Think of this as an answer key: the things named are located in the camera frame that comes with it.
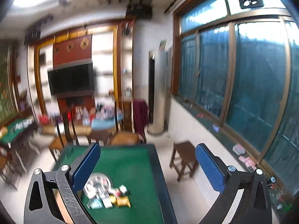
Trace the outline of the standing air conditioner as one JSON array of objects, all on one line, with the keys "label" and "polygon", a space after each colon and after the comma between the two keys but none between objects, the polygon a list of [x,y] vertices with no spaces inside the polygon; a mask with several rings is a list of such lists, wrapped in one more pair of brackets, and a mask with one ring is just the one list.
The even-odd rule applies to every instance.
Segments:
[{"label": "standing air conditioner", "polygon": [[147,132],[153,136],[161,135],[165,128],[167,62],[167,52],[149,52],[149,126]]}]

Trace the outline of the dark red cloth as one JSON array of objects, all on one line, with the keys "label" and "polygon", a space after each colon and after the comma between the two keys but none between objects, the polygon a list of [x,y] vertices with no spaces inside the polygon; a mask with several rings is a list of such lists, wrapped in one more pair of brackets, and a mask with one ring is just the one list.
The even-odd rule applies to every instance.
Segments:
[{"label": "dark red cloth", "polygon": [[145,139],[145,127],[149,125],[149,107],[145,100],[133,101],[133,121],[135,132]]}]

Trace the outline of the cardboard tray box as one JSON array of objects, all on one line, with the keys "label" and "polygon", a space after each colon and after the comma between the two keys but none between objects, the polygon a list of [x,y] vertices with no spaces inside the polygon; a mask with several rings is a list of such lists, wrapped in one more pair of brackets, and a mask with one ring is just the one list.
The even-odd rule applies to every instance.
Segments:
[{"label": "cardboard tray box", "polygon": [[67,211],[67,209],[66,209],[66,207],[63,203],[63,200],[61,198],[61,195],[60,195],[59,191],[56,190],[56,189],[53,189],[53,193],[54,193],[58,208],[61,212],[61,215],[63,217],[64,222],[67,223],[67,224],[73,224],[73,221],[72,221],[72,219],[71,219],[71,217],[70,217],[70,215],[69,215],[69,213],[68,213],[68,211]]}]

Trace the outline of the teal cartoon tissue pack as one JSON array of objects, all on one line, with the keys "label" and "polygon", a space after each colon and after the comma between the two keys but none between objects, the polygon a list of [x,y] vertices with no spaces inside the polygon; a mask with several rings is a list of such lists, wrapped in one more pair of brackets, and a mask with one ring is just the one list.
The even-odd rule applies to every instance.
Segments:
[{"label": "teal cartoon tissue pack", "polygon": [[104,205],[101,199],[98,198],[92,198],[87,203],[87,207],[89,209],[103,209]]}]

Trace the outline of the white square box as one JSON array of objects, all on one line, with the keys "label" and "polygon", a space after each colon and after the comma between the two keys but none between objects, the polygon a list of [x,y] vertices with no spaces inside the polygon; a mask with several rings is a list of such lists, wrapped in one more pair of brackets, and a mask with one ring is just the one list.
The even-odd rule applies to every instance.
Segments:
[{"label": "white square box", "polygon": [[102,199],[103,205],[105,208],[109,209],[113,207],[113,204],[111,203],[109,198]]}]

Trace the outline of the black television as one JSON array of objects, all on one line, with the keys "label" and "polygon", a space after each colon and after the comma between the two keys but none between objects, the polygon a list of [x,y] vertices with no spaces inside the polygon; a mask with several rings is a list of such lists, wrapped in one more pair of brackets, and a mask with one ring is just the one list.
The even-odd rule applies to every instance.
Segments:
[{"label": "black television", "polygon": [[50,70],[48,80],[54,96],[95,91],[92,63]]}]

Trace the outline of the wooden stool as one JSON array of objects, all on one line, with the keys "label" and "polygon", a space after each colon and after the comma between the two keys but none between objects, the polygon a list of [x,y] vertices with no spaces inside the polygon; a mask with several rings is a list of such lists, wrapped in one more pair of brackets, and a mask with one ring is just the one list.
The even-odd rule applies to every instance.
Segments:
[{"label": "wooden stool", "polygon": [[169,167],[178,174],[177,182],[188,175],[193,178],[199,164],[195,156],[195,147],[190,141],[174,143]]}]

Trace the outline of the round mahjong table control panel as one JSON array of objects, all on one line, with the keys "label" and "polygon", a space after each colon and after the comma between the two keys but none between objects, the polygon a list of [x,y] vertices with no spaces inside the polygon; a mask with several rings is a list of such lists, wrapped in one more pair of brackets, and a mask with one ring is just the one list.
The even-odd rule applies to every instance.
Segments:
[{"label": "round mahjong table control panel", "polygon": [[93,198],[107,198],[109,190],[113,188],[113,181],[103,173],[92,173],[85,186],[83,192],[89,199]]}]

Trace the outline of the green mahjong table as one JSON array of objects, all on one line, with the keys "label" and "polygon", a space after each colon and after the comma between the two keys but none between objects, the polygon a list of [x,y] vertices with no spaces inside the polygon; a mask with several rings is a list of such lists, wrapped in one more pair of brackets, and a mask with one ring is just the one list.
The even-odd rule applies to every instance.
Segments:
[{"label": "green mahjong table", "polygon": [[131,207],[88,209],[96,223],[176,223],[161,164],[153,144],[101,147],[94,173],[129,191]]},{"label": "green mahjong table", "polygon": [[33,118],[17,119],[7,126],[7,133],[1,138],[1,147],[6,150],[19,147],[34,131],[38,124]]}]

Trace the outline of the yellow snack packet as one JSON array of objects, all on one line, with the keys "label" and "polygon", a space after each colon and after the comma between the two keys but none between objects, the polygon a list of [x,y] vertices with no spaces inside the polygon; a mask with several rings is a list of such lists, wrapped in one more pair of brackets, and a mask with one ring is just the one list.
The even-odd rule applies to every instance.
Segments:
[{"label": "yellow snack packet", "polygon": [[131,203],[128,196],[121,196],[116,198],[116,205],[117,207],[120,206],[127,206],[131,208]]}]

